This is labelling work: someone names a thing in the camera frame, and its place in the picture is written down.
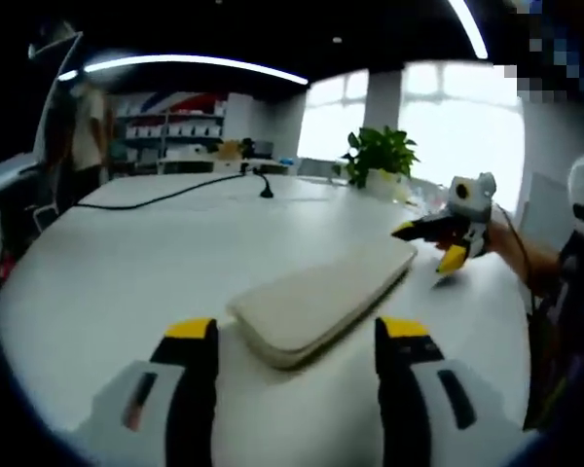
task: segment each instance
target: potted plant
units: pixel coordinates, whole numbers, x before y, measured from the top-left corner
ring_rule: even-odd
[[[348,144],[350,150],[342,159],[347,161],[350,185],[358,189],[364,189],[368,184],[390,185],[393,194],[395,184],[401,182],[402,176],[411,177],[413,163],[420,161],[410,148],[416,146],[416,142],[407,138],[407,132],[388,126],[383,131],[360,128],[358,134],[348,135]],[[351,154],[352,150],[356,151],[355,155]],[[335,164],[333,169],[341,175],[340,165]]]

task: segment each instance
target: white flower pot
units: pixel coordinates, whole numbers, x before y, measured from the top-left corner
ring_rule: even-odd
[[[409,197],[407,177],[401,173],[370,169],[366,179],[366,193],[387,201],[405,202]]]

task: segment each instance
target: person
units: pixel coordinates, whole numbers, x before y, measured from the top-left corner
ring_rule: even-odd
[[[511,466],[580,464],[584,455],[584,157],[571,169],[569,205],[574,231],[560,253],[491,221],[487,252],[498,254],[532,293],[542,299],[529,316],[530,385],[525,429],[539,437]],[[445,250],[454,233],[437,247]]]
[[[71,144],[74,201],[79,201],[100,186],[102,169],[108,161],[108,103],[102,90],[83,71],[72,90],[77,99],[76,122]]]

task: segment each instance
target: white t-shirt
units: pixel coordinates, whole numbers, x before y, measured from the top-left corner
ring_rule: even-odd
[[[101,165],[102,162],[103,155],[91,133],[91,119],[101,123],[104,121],[104,95],[100,90],[87,90],[78,100],[76,127],[71,143],[75,170]]]

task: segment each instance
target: person's arm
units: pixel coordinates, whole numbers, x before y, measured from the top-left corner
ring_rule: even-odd
[[[489,223],[489,250],[497,253],[506,264],[522,279],[534,295],[542,297],[556,283],[560,275],[558,254],[546,251],[520,236],[528,255],[528,265],[517,238],[506,226]]]
[[[101,155],[102,165],[107,165],[108,138],[106,136],[106,127],[104,126],[104,96],[100,91],[94,90],[90,94],[90,100],[89,126],[91,134]]]

